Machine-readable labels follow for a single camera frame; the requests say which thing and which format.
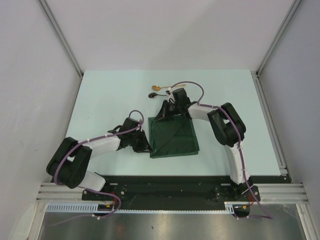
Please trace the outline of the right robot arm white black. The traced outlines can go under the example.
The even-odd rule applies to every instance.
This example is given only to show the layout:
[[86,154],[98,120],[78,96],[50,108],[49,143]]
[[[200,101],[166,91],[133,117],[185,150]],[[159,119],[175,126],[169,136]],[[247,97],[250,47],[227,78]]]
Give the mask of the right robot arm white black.
[[224,146],[233,186],[230,188],[231,196],[242,201],[248,196],[253,183],[251,175],[246,168],[243,142],[246,126],[233,105],[229,102],[221,106],[201,104],[191,101],[184,88],[166,91],[168,97],[162,106],[155,121],[171,121],[174,116],[182,116],[188,120],[198,119],[210,123],[216,140]]

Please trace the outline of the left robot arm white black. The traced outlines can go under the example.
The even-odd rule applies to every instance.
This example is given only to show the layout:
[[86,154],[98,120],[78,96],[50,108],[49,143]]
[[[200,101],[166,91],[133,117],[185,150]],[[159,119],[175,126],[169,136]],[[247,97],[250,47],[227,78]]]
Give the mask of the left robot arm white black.
[[110,196],[111,188],[105,177],[88,170],[90,160],[108,152],[116,152],[131,147],[135,153],[150,153],[152,148],[142,129],[142,120],[127,117],[122,125],[107,134],[84,141],[66,137],[49,161],[46,172],[55,184],[70,189],[93,190],[100,200]]

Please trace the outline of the dark green cloth napkin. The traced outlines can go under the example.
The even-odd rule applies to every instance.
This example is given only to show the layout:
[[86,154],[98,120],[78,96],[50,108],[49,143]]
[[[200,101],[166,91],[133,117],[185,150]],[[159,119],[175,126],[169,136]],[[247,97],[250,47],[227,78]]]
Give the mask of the dark green cloth napkin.
[[197,155],[200,151],[192,120],[175,115],[171,120],[148,118],[150,158]]

